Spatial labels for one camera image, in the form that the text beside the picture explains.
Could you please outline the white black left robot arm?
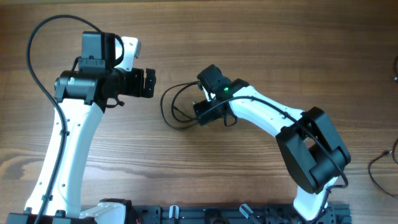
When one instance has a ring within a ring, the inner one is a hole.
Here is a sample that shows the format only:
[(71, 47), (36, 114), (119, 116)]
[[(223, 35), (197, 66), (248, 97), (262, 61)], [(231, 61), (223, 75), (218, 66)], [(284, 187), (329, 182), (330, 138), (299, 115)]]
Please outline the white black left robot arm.
[(22, 213), (8, 223), (135, 223), (131, 201), (106, 198), (82, 210), (81, 183), (94, 133), (107, 100), (119, 95), (151, 98), (153, 69), (133, 67), (141, 43), (135, 37), (84, 32), (77, 71), (65, 70), (55, 81), (56, 116), (52, 137), (35, 188)]

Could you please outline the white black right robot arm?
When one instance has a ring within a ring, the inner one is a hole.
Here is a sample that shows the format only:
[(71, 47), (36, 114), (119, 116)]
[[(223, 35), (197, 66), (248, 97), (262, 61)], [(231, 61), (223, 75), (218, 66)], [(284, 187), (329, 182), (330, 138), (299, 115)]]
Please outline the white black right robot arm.
[(315, 223), (326, 212), (327, 198), (342, 177), (351, 156), (328, 115), (318, 107), (290, 108), (262, 94), (242, 79), (231, 81), (210, 65), (197, 76), (205, 100), (194, 104), (197, 121), (204, 125), (231, 115), (245, 119), (277, 141), (285, 166), (298, 185), (293, 206), (305, 221)]

